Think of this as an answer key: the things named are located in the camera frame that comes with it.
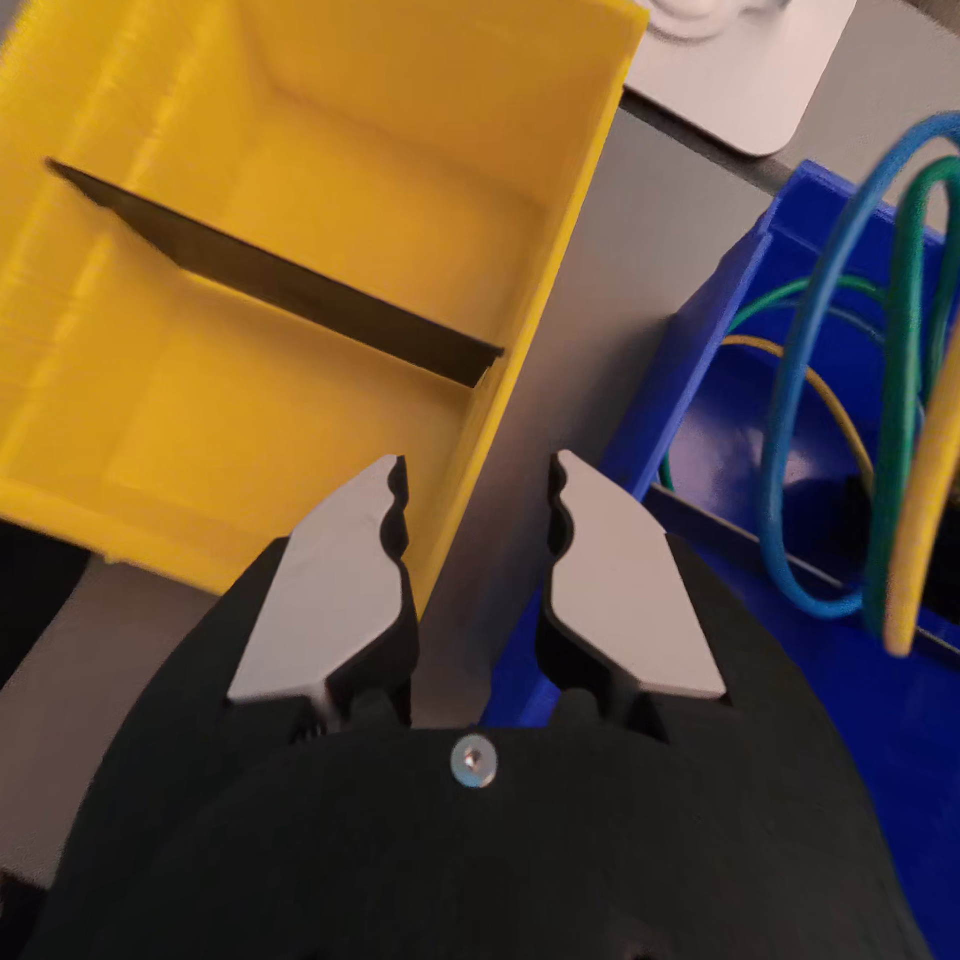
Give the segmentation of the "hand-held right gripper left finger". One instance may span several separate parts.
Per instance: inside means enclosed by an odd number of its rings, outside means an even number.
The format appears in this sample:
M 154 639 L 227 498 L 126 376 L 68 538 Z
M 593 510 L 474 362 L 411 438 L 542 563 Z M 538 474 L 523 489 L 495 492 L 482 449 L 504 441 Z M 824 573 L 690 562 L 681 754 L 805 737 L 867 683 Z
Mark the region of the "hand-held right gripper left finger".
M 287 538 L 226 697 L 303 697 L 341 727 L 370 691 L 409 691 L 419 660 L 406 460 L 389 454 L 334 490 Z

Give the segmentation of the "yellow plastic bin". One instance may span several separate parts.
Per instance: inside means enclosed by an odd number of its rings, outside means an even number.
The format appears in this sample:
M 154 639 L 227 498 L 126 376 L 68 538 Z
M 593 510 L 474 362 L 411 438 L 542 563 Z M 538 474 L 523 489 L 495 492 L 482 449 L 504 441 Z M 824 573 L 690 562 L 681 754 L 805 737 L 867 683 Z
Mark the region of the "yellow plastic bin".
M 2 518 L 222 594 L 386 454 L 426 608 L 635 2 L 23 2 L 2 45 Z M 476 387 L 182 269 L 60 162 L 502 348 Z

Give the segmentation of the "blue plastic bin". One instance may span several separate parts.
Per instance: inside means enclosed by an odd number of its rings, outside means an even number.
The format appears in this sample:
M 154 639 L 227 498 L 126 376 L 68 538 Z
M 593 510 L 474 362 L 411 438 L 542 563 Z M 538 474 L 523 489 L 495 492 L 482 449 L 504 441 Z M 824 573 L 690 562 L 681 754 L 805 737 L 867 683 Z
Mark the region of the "blue plastic bin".
M 600 473 L 649 489 L 744 297 L 812 267 L 852 186 L 803 163 L 680 309 Z M 447 879 L 473 958 L 930 958 L 841 733 L 778 639 L 666 532 L 726 682 L 653 695 L 655 726 L 562 693 L 540 728 L 480 728 L 489 785 L 434 769 L 461 830 Z

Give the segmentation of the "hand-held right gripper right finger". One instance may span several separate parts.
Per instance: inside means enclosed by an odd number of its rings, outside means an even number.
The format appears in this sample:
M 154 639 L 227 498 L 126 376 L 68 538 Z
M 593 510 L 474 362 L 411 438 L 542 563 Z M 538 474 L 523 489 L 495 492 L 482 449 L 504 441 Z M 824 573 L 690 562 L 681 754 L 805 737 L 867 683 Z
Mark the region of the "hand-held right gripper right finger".
M 722 702 L 726 681 L 660 522 L 568 449 L 551 458 L 547 498 L 534 641 L 546 678 L 621 727 L 656 726 L 653 695 Z

